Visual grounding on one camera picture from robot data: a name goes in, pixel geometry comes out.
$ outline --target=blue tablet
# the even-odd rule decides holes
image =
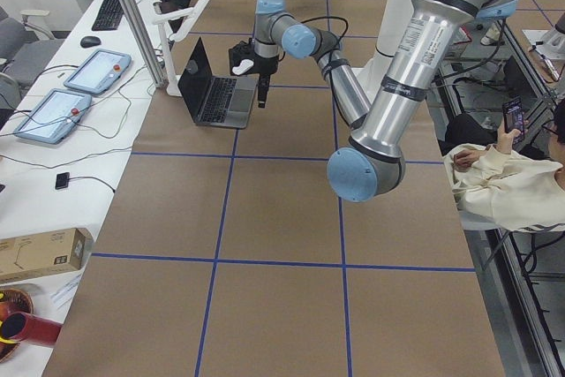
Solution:
[[[64,85],[93,95],[108,90],[119,79],[132,61],[125,53],[98,49],[75,70]]]
[[[92,96],[53,89],[16,128],[14,136],[54,145],[61,141],[87,113]]]

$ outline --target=white cloth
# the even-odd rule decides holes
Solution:
[[[505,155],[490,148],[463,170],[453,159],[463,149],[485,147],[460,145],[443,158],[459,209],[488,217],[507,230],[565,230],[565,190],[554,176],[560,163],[534,161],[514,151]]]

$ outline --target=computer mouse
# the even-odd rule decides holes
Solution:
[[[80,40],[80,46],[83,48],[92,48],[98,46],[102,41],[95,35],[87,35]]]

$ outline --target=hand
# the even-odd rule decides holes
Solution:
[[[514,138],[520,135],[520,130],[515,128],[510,132],[504,130],[504,121],[498,127],[498,141],[496,143],[496,150],[501,154],[509,155],[512,152],[512,144],[514,143]]]
[[[453,156],[453,162],[457,168],[465,170],[470,168],[471,165],[478,161],[481,156],[486,155],[486,150],[463,149],[461,152],[457,152]]]

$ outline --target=black keyboard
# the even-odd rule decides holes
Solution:
[[[206,123],[223,123],[230,106],[236,79],[214,79],[200,120]]]
[[[115,30],[123,16],[124,10],[118,0],[102,0],[92,31]]]

